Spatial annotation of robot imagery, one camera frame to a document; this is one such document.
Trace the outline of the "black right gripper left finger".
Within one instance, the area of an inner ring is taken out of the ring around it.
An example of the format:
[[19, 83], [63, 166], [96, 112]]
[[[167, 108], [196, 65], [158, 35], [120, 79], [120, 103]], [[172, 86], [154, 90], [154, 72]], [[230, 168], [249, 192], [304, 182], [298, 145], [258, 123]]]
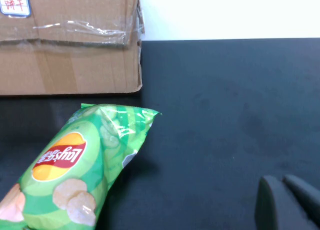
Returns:
[[260, 178], [254, 220], [257, 229], [319, 229], [294, 194], [274, 176]]

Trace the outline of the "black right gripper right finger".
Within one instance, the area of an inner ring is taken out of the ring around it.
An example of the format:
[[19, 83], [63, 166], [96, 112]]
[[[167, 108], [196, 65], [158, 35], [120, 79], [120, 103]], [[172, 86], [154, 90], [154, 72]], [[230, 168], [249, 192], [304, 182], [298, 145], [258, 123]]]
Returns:
[[300, 177], [287, 174], [282, 179], [287, 188], [294, 194], [297, 201], [309, 218], [320, 225], [320, 190]]

